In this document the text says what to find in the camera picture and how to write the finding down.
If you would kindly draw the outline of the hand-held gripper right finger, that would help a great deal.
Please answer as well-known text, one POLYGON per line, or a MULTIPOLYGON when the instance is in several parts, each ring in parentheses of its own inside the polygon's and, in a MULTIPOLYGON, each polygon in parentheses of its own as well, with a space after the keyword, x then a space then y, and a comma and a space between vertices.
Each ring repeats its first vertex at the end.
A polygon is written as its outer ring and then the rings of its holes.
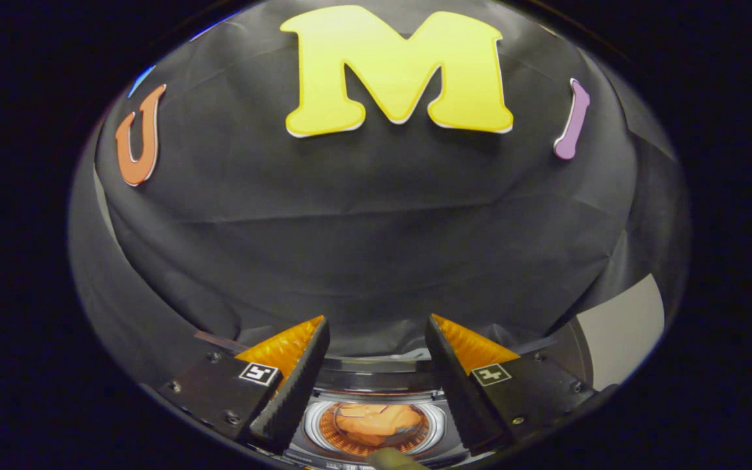
POLYGON ((463 446, 522 449, 587 413, 596 392, 544 353, 519 355, 430 315, 426 345, 463 446))

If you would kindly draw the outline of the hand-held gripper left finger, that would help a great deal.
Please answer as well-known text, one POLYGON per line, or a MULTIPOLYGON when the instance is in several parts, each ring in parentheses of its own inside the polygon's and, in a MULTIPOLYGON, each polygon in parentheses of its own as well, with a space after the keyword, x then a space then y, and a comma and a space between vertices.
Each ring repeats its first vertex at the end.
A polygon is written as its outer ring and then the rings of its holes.
POLYGON ((209 352, 157 391, 221 437, 282 453, 301 423, 329 344, 328 321, 315 317, 240 354, 209 352))

